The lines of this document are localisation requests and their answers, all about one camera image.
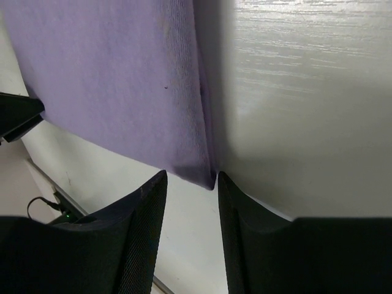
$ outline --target table surface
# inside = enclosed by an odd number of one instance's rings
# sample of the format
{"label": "table surface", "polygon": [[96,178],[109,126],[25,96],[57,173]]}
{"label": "table surface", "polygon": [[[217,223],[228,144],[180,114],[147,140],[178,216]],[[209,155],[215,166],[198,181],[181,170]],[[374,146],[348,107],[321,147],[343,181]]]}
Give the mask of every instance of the table surface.
{"label": "table surface", "polygon": [[[392,2],[194,3],[221,168],[291,217],[391,216]],[[2,30],[0,91],[25,94]],[[46,122],[23,141],[89,212],[157,171]],[[216,190],[169,176],[156,275],[227,292]]]}

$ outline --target purple cloth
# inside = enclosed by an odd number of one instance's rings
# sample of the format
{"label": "purple cloth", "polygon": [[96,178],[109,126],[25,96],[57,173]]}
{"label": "purple cloth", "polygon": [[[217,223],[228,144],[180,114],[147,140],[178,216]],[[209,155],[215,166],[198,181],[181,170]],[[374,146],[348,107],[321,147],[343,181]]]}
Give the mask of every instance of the purple cloth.
{"label": "purple cloth", "polygon": [[214,187],[192,0],[0,0],[0,8],[47,121]]}

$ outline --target wire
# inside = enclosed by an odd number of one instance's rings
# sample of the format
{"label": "wire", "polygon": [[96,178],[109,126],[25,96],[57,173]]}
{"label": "wire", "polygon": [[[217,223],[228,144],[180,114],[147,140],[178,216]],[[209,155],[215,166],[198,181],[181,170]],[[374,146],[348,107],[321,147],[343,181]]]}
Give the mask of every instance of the wire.
{"label": "wire", "polygon": [[43,201],[43,202],[45,202],[47,205],[49,205],[50,207],[52,207],[54,210],[62,211],[62,210],[64,209],[64,207],[63,207],[61,204],[58,204],[58,203],[55,203],[55,202],[51,202],[51,201],[49,201],[49,200],[47,200],[46,198],[43,198],[43,197],[36,197],[36,198],[31,199],[30,202],[29,202],[29,204],[27,204],[27,215],[28,215],[29,219],[32,219],[31,216],[30,216],[30,213],[29,213],[30,205],[31,205],[34,201],[36,201],[36,200],[38,200],[38,199],[41,200],[41,201]]}

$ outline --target fabric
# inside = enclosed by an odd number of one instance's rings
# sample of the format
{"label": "fabric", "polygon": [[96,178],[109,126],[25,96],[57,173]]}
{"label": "fabric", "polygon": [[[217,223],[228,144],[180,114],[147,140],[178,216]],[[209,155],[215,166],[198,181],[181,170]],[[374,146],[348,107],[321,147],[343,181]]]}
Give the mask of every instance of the fabric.
{"label": "fabric", "polygon": [[192,0],[0,0],[0,9],[44,119],[214,187]]}

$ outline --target black cable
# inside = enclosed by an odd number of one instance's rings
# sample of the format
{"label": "black cable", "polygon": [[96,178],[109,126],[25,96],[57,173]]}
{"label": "black cable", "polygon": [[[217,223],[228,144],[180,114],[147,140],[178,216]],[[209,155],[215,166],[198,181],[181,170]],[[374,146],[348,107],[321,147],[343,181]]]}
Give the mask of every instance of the black cable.
{"label": "black cable", "polygon": [[49,200],[47,200],[47,199],[45,199],[45,198],[43,198],[43,197],[36,197],[36,198],[31,199],[30,202],[29,202],[29,204],[27,204],[27,215],[28,215],[29,219],[32,219],[31,216],[30,216],[30,213],[29,213],[30,205],[31,205],[34,201],[36,201],[36,200],[38,200],[38,199],[41,200],[41,201],[43,201],[43,202],[45,202],[47,205],[49,205],[50,207],[52,207],[54,210],[62,211],[62,210],[64,209],[64,207],[63,207],[61,204],[58,204],[58,203],[55,203],[55,202],[51,202],[51,201],[49,201]]}

